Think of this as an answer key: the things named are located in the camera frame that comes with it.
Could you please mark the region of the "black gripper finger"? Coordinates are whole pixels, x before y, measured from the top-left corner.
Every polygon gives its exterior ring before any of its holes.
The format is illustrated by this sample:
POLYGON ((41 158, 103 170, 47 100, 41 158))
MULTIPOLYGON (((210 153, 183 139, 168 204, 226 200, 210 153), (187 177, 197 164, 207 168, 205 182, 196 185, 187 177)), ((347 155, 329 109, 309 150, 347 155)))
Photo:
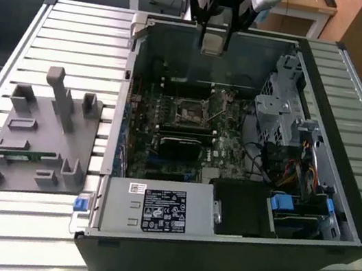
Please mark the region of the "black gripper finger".
POLYGON ((208 0, 205 14, 203 18, 202 30, 200 32, 200 39, 199 39, 199 47, 202 47, 204 36, 206 34, 206 28, 208 27, 209 21, 214 17, 218 16, 223 12, 222 7, 220 6, 221 0, 208 0))
POLYGON ((237 24, 239 22, 239 0, 232 1, 231 10, 232 10, 232 13, 231 13, 232 17, 231 17, 231 21, 228 25, 228 29, 226 32, 223 51, 228 50, 228 46, 229 46, 230 40, 232 38, 232 34, 234 33, 235 29, 237 28, 237 24))

